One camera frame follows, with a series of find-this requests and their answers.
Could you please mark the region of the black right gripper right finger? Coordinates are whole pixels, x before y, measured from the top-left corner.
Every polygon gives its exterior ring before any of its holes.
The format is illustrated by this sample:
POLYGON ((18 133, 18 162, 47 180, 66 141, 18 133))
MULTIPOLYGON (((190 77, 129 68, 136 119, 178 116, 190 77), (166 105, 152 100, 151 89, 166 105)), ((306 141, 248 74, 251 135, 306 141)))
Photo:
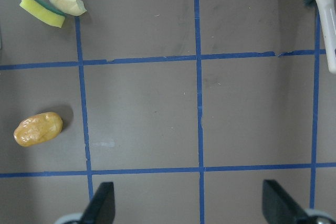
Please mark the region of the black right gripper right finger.
POLYGON ((262 184, 262 214, 267 223, 316 222, 316 218, 309 216, 276 180, 265 179, 262 184))

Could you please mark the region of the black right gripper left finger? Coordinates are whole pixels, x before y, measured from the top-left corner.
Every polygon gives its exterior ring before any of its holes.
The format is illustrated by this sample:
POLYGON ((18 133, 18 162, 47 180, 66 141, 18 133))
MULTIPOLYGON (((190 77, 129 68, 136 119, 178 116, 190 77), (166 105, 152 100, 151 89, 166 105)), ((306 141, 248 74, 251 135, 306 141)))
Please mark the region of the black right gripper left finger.
POLYGON ((82 214, 79 223, 109 224, 114 222, 115 214, 114 184, 103 182, 82 214))

